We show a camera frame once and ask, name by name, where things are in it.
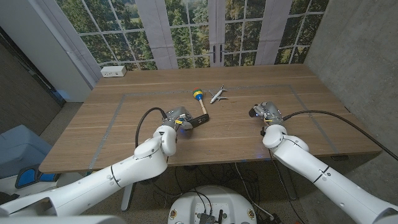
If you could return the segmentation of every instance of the white toy airplane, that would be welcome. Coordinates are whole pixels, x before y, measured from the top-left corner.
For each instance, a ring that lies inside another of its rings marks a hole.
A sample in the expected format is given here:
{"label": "white toy airplane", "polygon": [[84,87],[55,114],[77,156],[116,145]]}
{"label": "white toy airplane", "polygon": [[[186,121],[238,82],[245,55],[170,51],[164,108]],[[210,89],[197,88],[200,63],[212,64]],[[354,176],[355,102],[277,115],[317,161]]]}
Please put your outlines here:
{"label": "white toy airplane", "polygon": [[226,91],[225,89],[224,89],[224,84],[221,86],[221,89],[219,90],[219,92],[216,94],[216,95],[214,95],[210,90],[209,90],[209,92],[210,92],[210,94],[213,96],[212,97],[212,99],[210,100],[210,103],[214,103],[214,101],[216,101],[216,100],[222,100],[222,99],[228,99],[227,97],[220,97],[220,95],[223,93],[223,91]]}

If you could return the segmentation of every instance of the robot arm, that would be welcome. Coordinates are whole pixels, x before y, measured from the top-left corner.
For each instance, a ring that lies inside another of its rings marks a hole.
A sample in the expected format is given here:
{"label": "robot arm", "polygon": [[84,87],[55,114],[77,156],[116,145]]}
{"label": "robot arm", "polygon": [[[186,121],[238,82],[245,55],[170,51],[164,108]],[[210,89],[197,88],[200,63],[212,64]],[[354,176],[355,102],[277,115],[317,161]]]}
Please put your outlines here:
{"label": "robot arm", "polygon": [[[72,184],[34,195],[18,198],[0,205],[0,215],[9,217],[56,215],[79,215],[121,188],[156,177],[167,168],[165,156],[176,151],[176,119],[188,116],[185,108],[168,113],[163,125],[156,129],[153,137],[139,145],[134,155],[109,167],[94,172]],[[185,129],[192,125],[182,123]]]}
{"label": "robot arm", "polygon": [[253,110],[270,125],[265,130],[262,142],[275,158],[311,181],[356,223],[382,222],[383,218],[398,213],[397,206],[367,193],[311,155],[303,140],[287,135],[286,129],[281,125],[280,111],[271,102],[257,105]]}

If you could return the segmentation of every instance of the wooden table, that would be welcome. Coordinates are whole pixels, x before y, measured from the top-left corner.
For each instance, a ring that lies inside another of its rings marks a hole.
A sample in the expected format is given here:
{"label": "wooden table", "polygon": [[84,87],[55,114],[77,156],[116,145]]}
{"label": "wooden table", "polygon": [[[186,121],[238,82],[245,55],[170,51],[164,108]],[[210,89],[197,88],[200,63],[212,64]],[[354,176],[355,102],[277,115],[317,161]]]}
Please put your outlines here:
{"label": "wooden table", "polygon": [[[208,90],[224,84],[228,100],[210,104]],[[193,117],[203,114],[192,96],[204,92],[210,121],[192,131],[178,132],[177,152],[170,166],[258,161],[270,158],[262,145],[264,125],[250,118],[256,103],[273,101],[282,114],[325,110],[363,125],[305,65],[196,68],[128,72],[102,78],[40,166],[42,172],[102,169],[134,153],[134,135],[142,115],[155,106],[165,111],[186,107]],[[158,111],[140,130],[140,143],[161,125]],[[302,138],[315,156],[364,154],[380,149],[348,124],[324,114],[300,114],[284,123],[288,134]]]}

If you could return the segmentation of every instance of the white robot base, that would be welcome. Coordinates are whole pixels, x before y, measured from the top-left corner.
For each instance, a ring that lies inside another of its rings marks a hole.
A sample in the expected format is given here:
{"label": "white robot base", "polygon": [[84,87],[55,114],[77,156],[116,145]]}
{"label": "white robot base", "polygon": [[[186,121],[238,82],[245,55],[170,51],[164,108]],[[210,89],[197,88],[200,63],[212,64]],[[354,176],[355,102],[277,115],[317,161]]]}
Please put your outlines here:
{"label": "white robot base", "polygon": [[253,206],[242,195],[226,187],[206,185],[197,187],[196,192],[187,192],[177,199],[169,212],[168,224],[187,223],[257,223]]}

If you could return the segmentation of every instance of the small box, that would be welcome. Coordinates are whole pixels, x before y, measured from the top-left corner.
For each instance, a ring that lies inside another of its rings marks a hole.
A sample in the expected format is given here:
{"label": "small box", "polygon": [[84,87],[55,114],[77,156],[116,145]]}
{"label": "small box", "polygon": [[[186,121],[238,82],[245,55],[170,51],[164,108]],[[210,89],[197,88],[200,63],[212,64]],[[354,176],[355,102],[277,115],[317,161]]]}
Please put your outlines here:
{"label": "small box", "polygon": [[125,66],[105,66],[102,68],[101,73],[104,77],[123,77],[127,70]]}

